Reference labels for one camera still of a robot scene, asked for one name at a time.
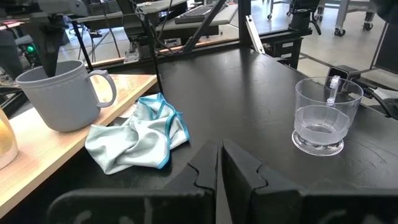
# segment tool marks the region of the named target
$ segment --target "cart wheel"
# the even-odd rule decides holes
[[[335,35],[338,37],[342,37],[346,34],[346,30],[344,30],[343,28],[339,29],[339,28],[335,28]]]
[[[314,19],[315,19],[315,21],[322,22],[323,15],[316,15],[316,16],[314,16]]]
[[[370,31],[372,28],[373,28],[373,23],[371,22],[365,22],[363,24],[363,30]]]

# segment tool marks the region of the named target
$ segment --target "clear plastic cup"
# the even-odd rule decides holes
[[[344,148],[363,96],[363,89],[340,77],[315,77],[299,81],[293,143],[316,156],[332,156]]]

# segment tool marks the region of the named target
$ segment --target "mug handle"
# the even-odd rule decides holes
[[[114,103],[114,101],[116,100],[116,94],[117,94],[116,85],[114,84],[112,77],[109,75],[108,71],[106,71],[106,70],[94,70],[85,76],[85,80],[88,80],[93,75],[101,75],[102,77],[104,77],[106,79],[106,81],[108,81],[108,83],[112,89],[112,100],[109,102],[105,102],[105,103],[98,102],[97,107],[105,108],[105,107],[111,106]]]

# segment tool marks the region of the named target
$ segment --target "workbench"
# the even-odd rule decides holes
[[[147,65],[139,71],[151,69]],[[266,166],[306,188],[398,188],[398,121],[361,105],[341,153],[332,157],[306,154],[291,140],[295,85],[305,75],[268,56],[247,47],[214,50],[162,63],[159,70],[164,96],[183,113],[191,136],[190,142],[172,151],[171,166],[161,170],[131,167],[105,175],[82,149],[0,223],[42,223],[52,200],[74,189],[160,189],[209,139],[220,144],[224,138],[232,140]],[[137,70],[123,73],[135,74]],[[229,224],[220,174],[218,180],[217,219],[218,223]]]

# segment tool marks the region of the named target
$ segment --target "cup base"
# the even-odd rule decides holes
[[[343,140],[326,146],[310,143],[304,138],[301,138],[296,130],[292,134],[292,140],[296,147],[298,147],[301,151],[314,156],[333,156],[344,148]]]

